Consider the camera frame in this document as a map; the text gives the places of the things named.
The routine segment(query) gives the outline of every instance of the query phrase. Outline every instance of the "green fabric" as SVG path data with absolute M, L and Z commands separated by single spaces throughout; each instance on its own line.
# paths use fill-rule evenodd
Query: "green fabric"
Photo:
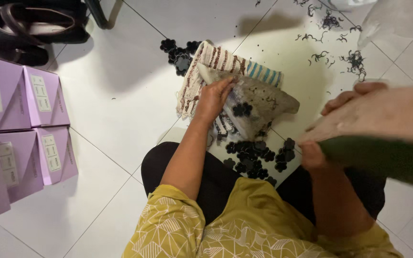
M 413 185 L 413 142 L 343 135 L 320 143 L 328 159 Z

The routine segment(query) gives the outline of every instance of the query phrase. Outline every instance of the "striped cloth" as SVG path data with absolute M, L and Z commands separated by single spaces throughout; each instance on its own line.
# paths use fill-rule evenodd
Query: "striped cloth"
M 214 47 L 207 41 L 204 41 L 199 45 L 194 55 L 178 94 L 176 113 L 182 118 L 189 117 L 192 119 L 194 117 L 201 90 L 206 85 L 197 69 L 198 63 L 220 71 L 229 71 L 231 74 L 246 75 L 279 88 L 283 82 L 282 72 L 277 72 L 256 62 L 234 56 L 227 50 L 223 50 L 221 47 Z M 236 132 L 235 126 L 230 122 L 230 119 L 224 116 L 224 113 L 221 113 L 216 119 L 215 128 L 222 136 L 227 136 L 228 132 Z

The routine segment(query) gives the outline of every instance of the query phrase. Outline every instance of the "chair leg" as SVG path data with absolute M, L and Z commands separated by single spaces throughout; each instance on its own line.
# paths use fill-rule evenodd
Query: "chair leg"
M 106 20 L 105 14 L 101 9 L 100 1 L 99 0 L 85 0 L 85 4 L 87 5 L 90 13 L 93 15 L 96 24 L 101 29 L 108 28 L 108 20 Z

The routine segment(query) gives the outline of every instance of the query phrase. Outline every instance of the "person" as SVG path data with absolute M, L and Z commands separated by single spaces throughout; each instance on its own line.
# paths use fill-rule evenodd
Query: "person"
M 305 142 L 302 167 L 275 190 L 206 152 L 234 82 L 205 86 L 181 143 L 161 143 L 144 158 L 148 202 L 122 257 L 402 257 L 375 222 L 384 178 L 328 161 L 318 144 Z M 383 87 L 355 85 L 322 115 Z

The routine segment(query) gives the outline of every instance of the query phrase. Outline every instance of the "black pants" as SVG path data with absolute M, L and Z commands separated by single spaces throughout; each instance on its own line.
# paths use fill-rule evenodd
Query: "black pants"
M 153 192 L 160 184 L 165 168 L 178 145 L 179 143 L 175 142 L 164 142 L 146 154 L 141 164 L 141 176 L 146 195 Z M 346 169 L 345 173 L 364 207 L 376 220 L 385 204 L 386 179 L 370 177 L 353 168 Z M 197 203 L 203 211 L 206 225 L 221 215 L 239 177 L 241 177 L 240 174 L 225 167 L 222 161 L 206 152 L 202 181 L 197 197 Z M 304 168 L 299 166 L 277 188 L 277 192 L 283 201 L 288 202 L 315 225 L 312 181 Z

